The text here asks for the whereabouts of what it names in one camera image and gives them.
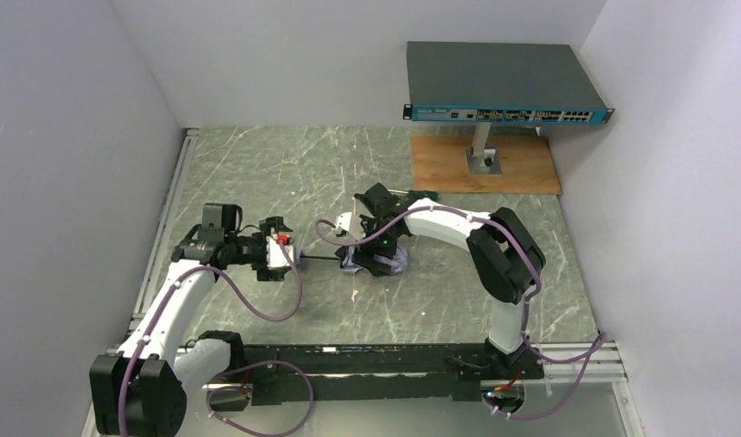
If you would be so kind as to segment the lilac umbrella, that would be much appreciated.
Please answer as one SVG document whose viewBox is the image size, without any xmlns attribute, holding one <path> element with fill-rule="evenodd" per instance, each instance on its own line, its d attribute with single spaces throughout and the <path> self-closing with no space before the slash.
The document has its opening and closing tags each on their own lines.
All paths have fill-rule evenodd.
<svg viewBox="0 0 741 437">
<path fill-rule="evenodd" d="M 307 255 L 303 249 L 297 250 L 296 264 L 300 265 L 305 259 L 337 261 L 342 272 L 355 274 L 368 272 L 373 277 L 389 277 L 402 274 L 409 264 L 408 250 L 398 246 L 391 257 L 357 253 L 355 248 L 339 247 L 331 256 Z"/>
</svg>

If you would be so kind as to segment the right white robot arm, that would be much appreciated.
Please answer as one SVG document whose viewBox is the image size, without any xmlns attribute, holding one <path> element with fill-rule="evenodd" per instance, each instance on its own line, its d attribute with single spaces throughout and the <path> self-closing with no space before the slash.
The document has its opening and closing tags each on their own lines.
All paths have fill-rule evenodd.
<svg viewBox="0 0 741 437">
<path fill-rule="evenodd" d="M 360 241 L 339 251 L 344 267 L 365 269 L 375 277 L 403 272 L 408 251 L 399 243 L 401 236 L 437 239 L 463 249 L 493 299 L 487 352 L 506 367 L 525 354 L 522 332 L 528 314 L 523 296 L 535 285 L 546 259 L 511 209 L 474 213 L 445 207 L 420 192 L 395 195 L 381 183 L 354 197 L 368 212 L 338 217 L 338 235 Z"/>
</svg>

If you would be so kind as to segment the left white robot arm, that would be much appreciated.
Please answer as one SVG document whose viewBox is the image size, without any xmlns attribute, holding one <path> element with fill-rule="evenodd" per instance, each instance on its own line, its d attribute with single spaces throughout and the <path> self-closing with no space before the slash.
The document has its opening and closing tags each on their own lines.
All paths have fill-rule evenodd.
<svg viewBox="0 0 741 437">
<path fill-rule="evenodd" d="M 207 203 L 201 221 L 173 248 L 167 276 L 144 318 L 114 352 L 95 358 L 89 380 L 96 430 L 109 436 L 174 436 L 188 398 L 219 374 L 248 365 L 240 334 L 209 330 L 179 354 L 199 304 L 230 266 L 248 265 L 259 281 L 282 281 L 298 258 L 281 216 L 247 235 L 243 210 Z"/>
</svg>

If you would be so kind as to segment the wooden base board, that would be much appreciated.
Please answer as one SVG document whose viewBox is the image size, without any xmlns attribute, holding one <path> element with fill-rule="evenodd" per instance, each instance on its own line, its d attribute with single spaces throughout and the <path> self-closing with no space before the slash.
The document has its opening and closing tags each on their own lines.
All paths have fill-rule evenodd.
<svg viewBox="0 0 741 437">
<path fill-rule="evenodd" d="M 560 195 L 559 181 L 544 137 L 489 137 L 495 147 L 498 174 L 473 173 L 468 164 L 469 136 L 410 137 L 413 187 L 441 193 Z"/>
</svg>

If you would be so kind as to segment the metal stand post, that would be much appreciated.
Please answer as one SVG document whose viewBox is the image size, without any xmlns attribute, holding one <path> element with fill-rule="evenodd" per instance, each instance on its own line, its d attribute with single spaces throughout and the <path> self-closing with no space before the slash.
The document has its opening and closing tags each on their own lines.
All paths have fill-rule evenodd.
<svg viewBox="0 0 741 437">
<path fill-rule="evenodd" d="M 472 175 L 500 175 L 502 173 L 497 148 L 488 145 L 491 128 L 490 122 L 476 125 L 472 145 L 466 151 L 468 169 Z"/>
</svg>

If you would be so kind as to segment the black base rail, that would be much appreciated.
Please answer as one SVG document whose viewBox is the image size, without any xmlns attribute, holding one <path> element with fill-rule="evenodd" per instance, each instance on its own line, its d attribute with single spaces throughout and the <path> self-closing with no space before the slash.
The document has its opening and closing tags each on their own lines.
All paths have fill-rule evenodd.
<svg viewBox="0 0 741 437">
<path fill-rule="evenodd" d="M 539 381 L 529 351 L 503 358 L 485 342 L 247 345 L 230 374 L 213 378 L 249 390 L 254 406 L 284 402 L 447 398 L 480 401 L 493 385 Z"/>
</svg>

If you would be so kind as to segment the teal network switch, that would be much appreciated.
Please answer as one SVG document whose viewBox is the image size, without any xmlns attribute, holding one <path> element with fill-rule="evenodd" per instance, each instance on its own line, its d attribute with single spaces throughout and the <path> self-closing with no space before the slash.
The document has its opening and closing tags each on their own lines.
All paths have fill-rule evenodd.
<svg viewBox="0 0 741 437">
<path fill-rule="evenodd" d="M 405 120 L 591 126 L 614 109 L 569 45 L 410 41 Z"/>
</svg>

